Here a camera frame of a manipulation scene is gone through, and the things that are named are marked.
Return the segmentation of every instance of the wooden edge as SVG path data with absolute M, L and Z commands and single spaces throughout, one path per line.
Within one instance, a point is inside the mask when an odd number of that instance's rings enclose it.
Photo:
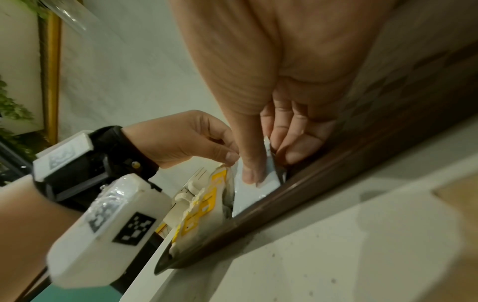
M 46 23 L 45 134 L 47 141 L 54 145 L 58 143 L 61 19 L 49 11 Z
M 361 172 L 478 113 L 478 88 L 468 87 L 470 89 L 459 88 L 444 96 L 437 93 L 339 144 L 227 221 L 200 245 L 176 259 L 163 255 L 154 273 L 192 265 Z

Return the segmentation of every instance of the hand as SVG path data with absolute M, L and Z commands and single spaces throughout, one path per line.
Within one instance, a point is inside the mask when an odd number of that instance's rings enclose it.
M 192 156 L 234 164 L 238 147 L 231 129 L 201 111 L 188 111 L 123 128 L 126 137 L 161 168 L 169 168 Z
M 231 125 L 244 181 L 261 181 L 263 136 L 282 164 L 315 153 L 395 0 L 171 0 Z

